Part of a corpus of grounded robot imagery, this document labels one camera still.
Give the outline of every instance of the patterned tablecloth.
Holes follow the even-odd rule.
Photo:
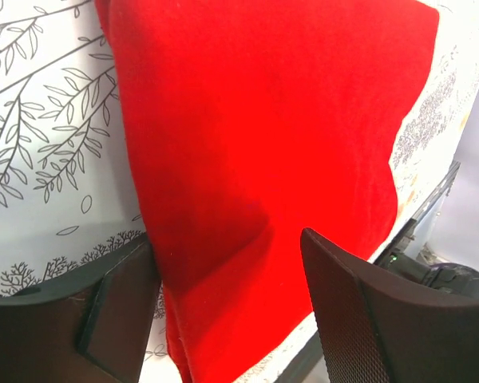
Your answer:
[[[479,87],[479,0],[423,2],[441,21],[430,78],[390,161],[400,201],[393,233],[446,173]],[[143,230],[113,56],[93,4],[0,0],[0,294],[90,262]],[[315,331],[311,315],[239,381],[274,381]],[[160,305],[141,381],[178,380]]]

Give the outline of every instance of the folded red cloth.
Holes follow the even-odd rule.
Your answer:
[[[367,259],[430,71],[414,0],[96,0],[185,382],[230,383],[311,312],[299,236]]]

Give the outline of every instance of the cloth fold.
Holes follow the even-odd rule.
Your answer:
[[[185,382],[230,383],[312,310],[299,236],[367,259],[429,75],[414,0],[96,0]]]

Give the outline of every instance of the gray floor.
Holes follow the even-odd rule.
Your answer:
[[[327,365],[325,365],[324,359],[319,361],[303,383],[330,383],[328,380]]]

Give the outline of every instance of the red cloth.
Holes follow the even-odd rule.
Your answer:
[[[367,259],[438,13],[414,0],[97,0],[170,355],[230,383],[310,312],[299,236]]]

